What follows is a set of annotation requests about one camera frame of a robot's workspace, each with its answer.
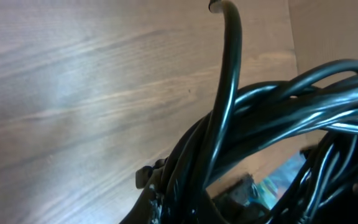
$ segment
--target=black wire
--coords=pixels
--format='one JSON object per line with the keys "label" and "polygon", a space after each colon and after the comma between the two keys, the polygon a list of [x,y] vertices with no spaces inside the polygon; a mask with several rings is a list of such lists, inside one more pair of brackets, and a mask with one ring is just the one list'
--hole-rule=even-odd
{"label": "black wire", "polygon": [[[328,134],[281,200],[258,221],[287,217],[289,222],[312,222],[358,175],[358,60],[336,60],[290,81],[237,90],[242,38],[238,11],[229,1],[211,1],[209,8],[223,12],[225,18],[218,92],[213,110],[183,135],[167,159],[161,179],[163,221],[180,223],[196,215],[205,188],[243,158],[282,139],[325,129]],[[313,86],[341,72],[357,75],[325,88]],[[343,134],[338,133],[350,136],[351,145],[339,144]]]}

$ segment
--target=wire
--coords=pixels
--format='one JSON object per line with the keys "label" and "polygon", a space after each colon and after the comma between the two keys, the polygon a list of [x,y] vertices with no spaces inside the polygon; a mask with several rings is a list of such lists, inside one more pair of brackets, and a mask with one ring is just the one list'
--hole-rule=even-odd
{"label": "wire", "polygon": [[[225,19],[218,92],[213,110],[183,135],[167,159],[161,179],[163,223],[196,217],[205,188],[243,158],[282,139],[324,129],[329,132],[289,189],[257,221],[312,222],[358,178],[358,60],[335,60],[290,81],[255,83],[237,90],[239,13],[229,1],[212,0],[209,9],[222,12]],[[356,75],[325,88],[313,86],[341,72]]]}

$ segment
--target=wooden surface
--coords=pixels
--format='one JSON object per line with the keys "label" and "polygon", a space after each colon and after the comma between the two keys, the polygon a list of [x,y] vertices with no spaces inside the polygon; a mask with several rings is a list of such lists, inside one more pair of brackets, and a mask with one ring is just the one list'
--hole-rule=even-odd
{"label": "wooden surface", "polygon": [[[240,86],[296,76],[286,0],[235,1]],[[117,223],[134,172],[213,105],[222,15],[207,1],[0,0],[0,223]],[[302,136],[242,162],[258,181]]]}
{"label": "wooden surface", "polygon": [[[299,73],[341,58],[358,59],[358,1],[289,0]],[[323,87],[352,75],[342,73],[318,83]],[[308,142],[324,132],[306,134]]]}

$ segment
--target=wooden table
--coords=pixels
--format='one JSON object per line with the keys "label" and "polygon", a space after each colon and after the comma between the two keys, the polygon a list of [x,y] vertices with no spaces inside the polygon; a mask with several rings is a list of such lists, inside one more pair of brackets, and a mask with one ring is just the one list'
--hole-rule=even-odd
{"label": "wooden table", "polygon": [[[296,76],[286,0],[237,0],[240,86]],[[222,15],[208,1],[0,0],[0,223],[117,223],[134,172],[213,105]],[[305,143],[244,160],[256,181]]]}

